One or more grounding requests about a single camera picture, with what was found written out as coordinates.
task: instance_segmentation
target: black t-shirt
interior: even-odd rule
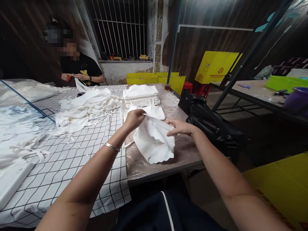
[[[72,60],[72,57],[61,56],[60,59],[62,73],[67,74],[84,74],[88,76],[100,76],[102,71],[100,70],[97,63],[90,57],[80,53],[79,60]],[[86,86],[95,86],[99,83],[95,83],[89,80],[83,81]]]

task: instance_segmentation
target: silver bracelet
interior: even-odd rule
[[[117,151],[117,152],[120,152],[120,149],[117,149],[115,146],[113,146],[113,145],[111,145],[111,144],[105,143],[105,145],[106,145],[107,147],[112,148],[113,150],[115,150],[115,151]]]

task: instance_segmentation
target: grid-patterned tablecloth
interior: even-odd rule
[[[116,91],[126,89],[127,85],[100,86],[99,88],[105,87]],[[78,93],[77,89],[73,89],[34,104],[40,109],[48,109],[44,112],[50,115],[59,111],[59,99],[76,97]],[[71,179],[122,126],[121,110],[117,109],[111,116],[92,120],[92,123],[93,125],[73,135],[76,140],[74,143],[68,136],[47,135],[38,148],[53,154],[45,155],[43,162],[40,162],[35,154],[26,157],[27,161],[36,165],[6,207],[0,211],[0,227],[36,227]],[[47,118],[46,122],[38,125],[46,133],[55,128],[55,124]],[[119,208],[130,200],[125,150],[121,149],[97,196],[90,217]]]

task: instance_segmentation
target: worktable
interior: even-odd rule
[[[253,109],[259,109],[264,108],[267,109],[273,113],[276,113],[277,115],[280,115],[288,120],[294,121],[299,124],[303,124],[305,126],[308,125],[308,118],[305,118],[303,116],[297,116],[292,114],[290,111],[283,108],[283,105],[278,104],[278,102],[284,102],[285,99],[283,96],[274,96],[273,94],[276,92],[273,89],[267,88],[265,86],[267,80],[243,80],[243,81],[237,81],[235,85],[232,87],[232,89],[228,92],[231,95],[234,95],[240,99],[243,99],[247,102],[252,103],[253,105],[259,106],[258,108]],[[239,86],[238,84],[242,85],[249,85],[251,86],[250,89],[244,88]],[[224,90],[226,86],[220,86],[220,82],[212,82],[210,83],[210,86],[218,88],[220,90]],[[240,111],[248,111],[251,113],[251,108],[244,108],[243,106],[239,107],[237,106],[237,103],[235,104],[236,108],[240,108],[242,110]],[[217,111],[222,111],[226,109],[231,108],[219,108]]]
[[[179,108],[179,98],[164,89],[164,84],[155,85],[159,92],[160,106],[166,120],[178,119],[185,121],[187,115]],[[125,144],[133,141],[134,131],[126,138]],[[187,135],[178,134],[175,138],[174,158],[159,164],[149,164],[138,150],[135,143],[126,148],[127,181],[129,186],[134,186],[147,181],[157,180],[168,175],[183,171],[187,168],[202,163],[201,156],[193,139]]]
[[[113,94],[122,96],[127,85],[100,86],[99,88],[106,87]],[[179,99],[175,96],[176,93],[165,91],[163,84],[158,84],[156,88],[160,93],[159,98],[166,118],[185,121],[187,115],[177,106]],[[67,93],[37,101],[34,105],[47,115],[52,115],[59,111],[60,99],[76,97],[78,93],[79,91],[73,88]],[[103,121],[96,120],[93,121],[93,123],[97,122],[96,124],[85,127],[73,135],[75,143],[71,143],[67,136],[48,135],[38,146],[38,149],[53,153],[50,156],[45,155],[44,162],[40,162],[39,157],[35,154],[25,158],[34,163],[35,167],[6,207],[0,211],[0,228],[6,226],[36,227],[73,176],[123,124],[120,108],[112,116],[104,118]],[[55,128],[55,124],[47,118],[38,126],[42,127],[46,133]],[[128,136],[125,143],[132,141],[132,138],[133,133]],[[125,150],[122,148],[103,185],[109,189],[108,193],[102,195],[100,192],[90,217],[109,212],[129,202],[131,198],[128,186],[163,178],[202,163],[193,139],[186,135],[178,135],[175,139],[174,154],[173,159],[150,165],[145,161],[135,144],[126,148],[126,158]],[[121,188],[120,192],[115,192],[117,188]]]

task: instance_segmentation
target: window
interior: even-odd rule
[[[86,0],[100,51],[139,58],[147,55],[147,0]]]

